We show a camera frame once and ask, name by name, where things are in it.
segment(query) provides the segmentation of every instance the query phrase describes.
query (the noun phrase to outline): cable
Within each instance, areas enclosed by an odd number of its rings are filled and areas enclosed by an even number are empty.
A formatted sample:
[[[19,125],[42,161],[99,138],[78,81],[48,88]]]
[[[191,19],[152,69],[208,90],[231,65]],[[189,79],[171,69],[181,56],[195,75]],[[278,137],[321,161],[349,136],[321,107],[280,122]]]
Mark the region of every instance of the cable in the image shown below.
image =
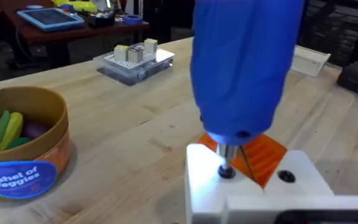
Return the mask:
[[[251,169],[251,166],[250,166],[249,163],[248,163],[248,159],[247,159],[246,153],[244,152],[244,148],[243,148],[242,146],[240,146],[240,149],[241,149],[241,154],[242,154],[242,156],[243,156],[243,158],[244,158],[244,160],[245,160],[245,162],[246,162],[246,164],[247,164],[247,166],[248,166],[249,173],[250,173],[250,175],[251,175],[251,179],[252,179],[253,181],[255,181],[254,173],[253,173],[253,171],[252,171],[252,169]]]
[[[19,39],[19,29],[16,29],[15,31],[15,37],[16,37],[16,42],[17,42],[17,45],[19,46],[21,52],[32,62],[36,63],[35,59],[33,57],[31,57],[23,48],[22,46],[22,43],[20,43],[20,39]]]

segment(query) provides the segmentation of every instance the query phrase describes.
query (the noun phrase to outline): blue object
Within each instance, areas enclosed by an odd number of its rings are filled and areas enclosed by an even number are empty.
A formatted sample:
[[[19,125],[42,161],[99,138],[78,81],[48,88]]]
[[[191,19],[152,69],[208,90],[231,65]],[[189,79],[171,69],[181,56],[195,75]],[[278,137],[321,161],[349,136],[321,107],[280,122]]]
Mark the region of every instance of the blue object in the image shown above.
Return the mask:
[[[0,162],[0,196],[31,198],[48,190],[57,178],[55,165],[46,161]]]
[[[74,9],[74,6],[72,4],[62,4],[60,7],[60,9],[63,9],[63,10],[67,10],[71,13],[75,13],[75,9]]]
[[[39,5],[29,5],[25,7],[26,9],[42,9],[44,8],[43,6],[39,6]]]
[[[196,0],[191,79],[204,128],[243,145],[266,131],[291,66],[304,0]]]
[[[122,20],[128,24],[137,25],[141,24],[143,19],[137,15],[125,15],[122,17]]]
[[[82,17],[57,8],[23,10],[17,11],[17,14],[45,32],[81,27],[84,24]]]

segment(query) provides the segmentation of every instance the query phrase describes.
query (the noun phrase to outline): metal shaft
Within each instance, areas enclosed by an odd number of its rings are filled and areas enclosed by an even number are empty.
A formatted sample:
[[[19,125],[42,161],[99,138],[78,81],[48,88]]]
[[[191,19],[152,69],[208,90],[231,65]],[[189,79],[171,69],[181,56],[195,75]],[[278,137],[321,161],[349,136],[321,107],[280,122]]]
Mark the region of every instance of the metal shaft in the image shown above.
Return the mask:
[[[228,146],[225,144],[218,144],[218,148],[216,152],[222,156],[225,160],[224,164],[222,164],[223,169],[230,168],[230,162],[232,159],[236,158],[236,152],[239,146]]]

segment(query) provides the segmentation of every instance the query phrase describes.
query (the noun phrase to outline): wooden tabletop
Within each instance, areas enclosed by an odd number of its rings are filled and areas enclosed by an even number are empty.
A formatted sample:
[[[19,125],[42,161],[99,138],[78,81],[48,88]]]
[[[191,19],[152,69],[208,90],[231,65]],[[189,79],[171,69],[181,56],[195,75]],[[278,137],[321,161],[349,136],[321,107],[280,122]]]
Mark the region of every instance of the wooden tabletop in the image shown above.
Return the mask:
[[[54,7],[51,0],[0,0],[0,11],[10,20],[14,27],[19,30],[21,36],[23,36],[23,38],[28,43],[45,43],[58,40],[70,40],[96,35],[142,31],[149,28],[149,23],[147,22],[143,22],[140,25],[129,25],[124,22],[115,22],[113,26],[95,29],[90,27],[86,21],[86,18],[83,17],[85,24],[82,28],[59,32],[44,32],[32,26],[16,14],[16,11],[25,10],[25,7],[28,5]]]
[[[58,184],[33,201],[0,202],[0,223],[185,223],[185,148],[204,133],[189,77],[191,39],[160,47],[176,54],[174,66],[131,87],[93,62],[0,82],[62,94],[74,145]],[[358,194],[358,95],[336,86],[338,74],[290,72],[267,134],[304,150],[337,194]]]

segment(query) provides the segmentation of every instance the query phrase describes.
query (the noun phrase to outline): bushel of veggies label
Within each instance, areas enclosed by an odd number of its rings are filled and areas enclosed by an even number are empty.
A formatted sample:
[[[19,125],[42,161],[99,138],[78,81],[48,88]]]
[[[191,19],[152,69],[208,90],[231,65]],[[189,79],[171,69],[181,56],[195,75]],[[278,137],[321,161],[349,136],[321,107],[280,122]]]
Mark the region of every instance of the bushel of veggies label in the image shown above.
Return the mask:
[[[57,170],[51,162],[0,162],[0,197],[35,197],[48,190],[56,178]]]

